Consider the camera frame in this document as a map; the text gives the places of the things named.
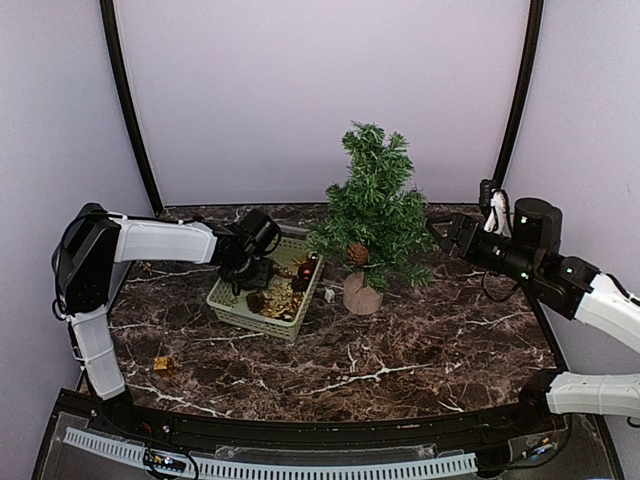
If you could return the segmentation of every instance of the small yellow object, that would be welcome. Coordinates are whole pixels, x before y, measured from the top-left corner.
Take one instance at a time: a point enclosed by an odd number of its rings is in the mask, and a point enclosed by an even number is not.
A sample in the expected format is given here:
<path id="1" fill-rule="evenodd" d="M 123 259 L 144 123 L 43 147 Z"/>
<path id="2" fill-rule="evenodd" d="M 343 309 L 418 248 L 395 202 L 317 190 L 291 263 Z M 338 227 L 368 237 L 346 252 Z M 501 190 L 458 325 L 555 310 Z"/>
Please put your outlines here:
<path id="1" fill-rule="evenodd" d="M 171 357 L 156 357 L 153 362 L 153 371 L 161 377 L 170 377 L 175 373 L 176 362 Z"/>

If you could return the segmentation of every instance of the ornament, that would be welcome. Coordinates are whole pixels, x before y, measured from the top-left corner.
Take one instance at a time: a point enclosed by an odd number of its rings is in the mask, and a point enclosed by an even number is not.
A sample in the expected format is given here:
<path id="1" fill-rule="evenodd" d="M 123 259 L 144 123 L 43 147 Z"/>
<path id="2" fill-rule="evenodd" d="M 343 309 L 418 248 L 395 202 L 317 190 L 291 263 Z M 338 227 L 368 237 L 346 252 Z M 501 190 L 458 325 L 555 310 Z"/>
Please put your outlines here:
<path id="1" fill-rule="evenodd" d="M 369 249 L 361 243 L 352 243 L 347 248 L 347 263 L 353 267 L 361 267 L 369 261 Z"/>

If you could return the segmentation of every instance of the black vertical pole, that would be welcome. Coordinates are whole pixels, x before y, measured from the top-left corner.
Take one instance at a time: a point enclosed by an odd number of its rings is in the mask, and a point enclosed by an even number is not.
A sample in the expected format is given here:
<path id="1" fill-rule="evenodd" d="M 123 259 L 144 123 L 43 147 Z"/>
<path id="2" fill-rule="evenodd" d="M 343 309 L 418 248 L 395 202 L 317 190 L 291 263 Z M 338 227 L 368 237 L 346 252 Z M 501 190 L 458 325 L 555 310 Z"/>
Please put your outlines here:
<path id="1" fill-rule="evenodd" d="M 538 37 L 540 35 L 543 5 L 544 0 L 531 0 L 529 7 L 529 19 L 524 37 L 524 48 L 522 49 L 518 81 L 513 94 L 513 103 L 511 104 L 507 128 L 504 133 L 504 139 L 502 140 L 502 148 L 498 155 L 496 169 L 493 172 L 493 180 L 496 182 L 498 188 L 502 188 L 507 175 L 509 161 L 513 154 L 513 147 L 516 144 L 518 129 L 520 128 L 520 121 L 522 120 L 522 113 L 524 112 L 524 106 L 527 100 L 527 92 L 529 91 L 529 83 L 531 82 L 531 73 L 533 72 L 533 63 L 538 46 Z"/>
<path id="2" fill-rule="evenodd" d="M 116 12 L 113 0 L 100 0 L 102 9 L 102 23 L 104 24 L 104 33 L 107 39 L 107 47 L 109 49 L 109 58 L 111 59 L 111 68 L 113 70 L 113 78 L 116 82 L 118 97 L 120 97 L 120 106 L 124 121 L 129 132 L 129 140 L 136 157 L 136 163 L 142 176 L 144 188 L 147 191 L 149 202 L 156 215 L 162 212 L 162 200 L 158 192 L 158 186 L 153 178 L 149 157 L 144 148 L 138 118 L 133 106 L 133 98 L 129 89 L 129 81 L 127 80 L 127 72 L 124 67 L 124 59 L 122 57 L 122 47 L 120 45 L 120 37 L 118 35 L 118 24 L 116 22 Z"/>

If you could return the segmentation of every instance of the small green tree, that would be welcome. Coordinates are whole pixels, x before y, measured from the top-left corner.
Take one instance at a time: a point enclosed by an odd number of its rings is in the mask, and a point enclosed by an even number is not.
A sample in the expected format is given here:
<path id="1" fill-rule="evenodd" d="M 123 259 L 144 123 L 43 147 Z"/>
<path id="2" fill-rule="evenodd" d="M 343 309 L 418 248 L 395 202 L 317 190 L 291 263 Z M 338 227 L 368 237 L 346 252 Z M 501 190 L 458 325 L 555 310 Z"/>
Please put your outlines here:
<path id="1" fill-rule="evenodd" d="M 327 189 L 329 215 L 313 228 L 313 247 L 345 260 L 351 271 L 363 271 L 365 284 L 378 291 L 387 288 L 394 274 L 414 286 L 426 285 L 429 270 L 409 261 L 410 255 L 429 247 L 432 238 L 425 226 L 423 194 L 405 190 L 414 171 L 408 142 L 395 132 L 387 139 L 374 124 L 353 126 L 342 138 L 352 157 L 350 178 Z"/>

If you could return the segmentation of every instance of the robotic arm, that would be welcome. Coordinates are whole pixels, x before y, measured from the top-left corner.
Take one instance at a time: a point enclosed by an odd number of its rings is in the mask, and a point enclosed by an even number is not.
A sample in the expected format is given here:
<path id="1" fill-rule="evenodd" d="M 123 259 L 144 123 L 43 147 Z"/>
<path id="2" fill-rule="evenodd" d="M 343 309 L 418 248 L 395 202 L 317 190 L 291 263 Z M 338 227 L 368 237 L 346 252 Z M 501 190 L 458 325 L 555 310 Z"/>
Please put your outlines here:
<path id="1" fill-rule="evenodd" d="M 478 267 L 506 275 L 569 320 L 598 328 L 640 352 L 640 299 L 612 275 L 578 257 L 558 253 L 562 212 L 536 198 L 515 203 L 511 237 L 509 205 L 502 191 L 481 184 L 483 226 L 454 214 L 430 219 L 440 248 Z M 538 372 L 520 394 L 551 413 L 593 413 L 640 418 L 640 375 Z"/>
<path id="2" fill-rule="evenodd" d="M 123 393 L 108 329 L 107 307 L 114 263 L 176 260 L 219 266 L 234 288 L 265 288 L 270 254 L 281 231 L 268 216 L 250 211 L 237 223 L 215 226 L 202 221 L 167 222 L 110 213 L 85 205 L 67 227 L 54 252 L 56 317 L 69 325 L 74 356 L 86 369 L 102 400 Z"/>

